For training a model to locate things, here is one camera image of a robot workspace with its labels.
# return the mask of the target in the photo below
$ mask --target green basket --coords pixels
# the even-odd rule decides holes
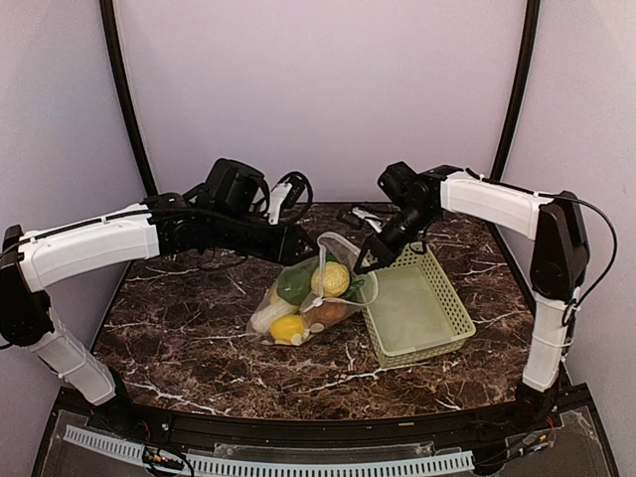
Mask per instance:
[[[380,366],[397,368],[459,350],[475,334],[439,262],[421,242],[376,271],[378,298],[363,310]]]

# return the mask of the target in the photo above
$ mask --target tabletop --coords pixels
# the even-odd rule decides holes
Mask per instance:
[[[335,221],[343,207],[316,204],[300,223],[360,244],[364,232]],[[135,402],[216,415],[404,417],[513,400],[533,317],[506,260],[467,216],[445,213],[426,240],[477,328],[457,352],[383,370],[360,313],[300,347],[254,343],[245,325],[282,267],[249,258],[224,269],[238,261],[227,250],[133,263],[94,352]]]

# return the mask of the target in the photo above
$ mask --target brown vegetable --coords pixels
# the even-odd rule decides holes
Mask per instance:
[[[307,312],[306,319],[309,326],[320,323],[325,328],[340,323],[347,317],[346,303],[333,303],[325,301],[322,305],[312,308]]]

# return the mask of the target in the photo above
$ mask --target plastic bag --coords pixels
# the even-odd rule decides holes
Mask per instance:
[[[331,232],[317,240],[318,256],[282,270],[247,323],[247,334],[263,344],[299,346],[378,296],[371,272],[353,272],[360,249]]]

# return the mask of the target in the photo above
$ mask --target white wall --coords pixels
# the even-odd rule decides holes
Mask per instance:
[[[64,225],[143,197],[97,1],[0,2],[0,230]],[[52,299],[92,340],[122,267],[60,283]],[[59,382],[24,350],[0,352],[0,473],[31,475]]]
[[[162,191],[218,157],[292,168],[319,200],[382,198],[405,160],[488,172],[524,0],[118,0],[129,80]]]
[[[568,368],[588,382],[621,475],[636,475],[636,3],[543,2],[517,137],[504,179],[569,189],[603,209],[619,233],[615,269],[578,314]],[[609,233],[585,214],[592,263],[605,266]],[[530,248],[508,236],[528,269]]]

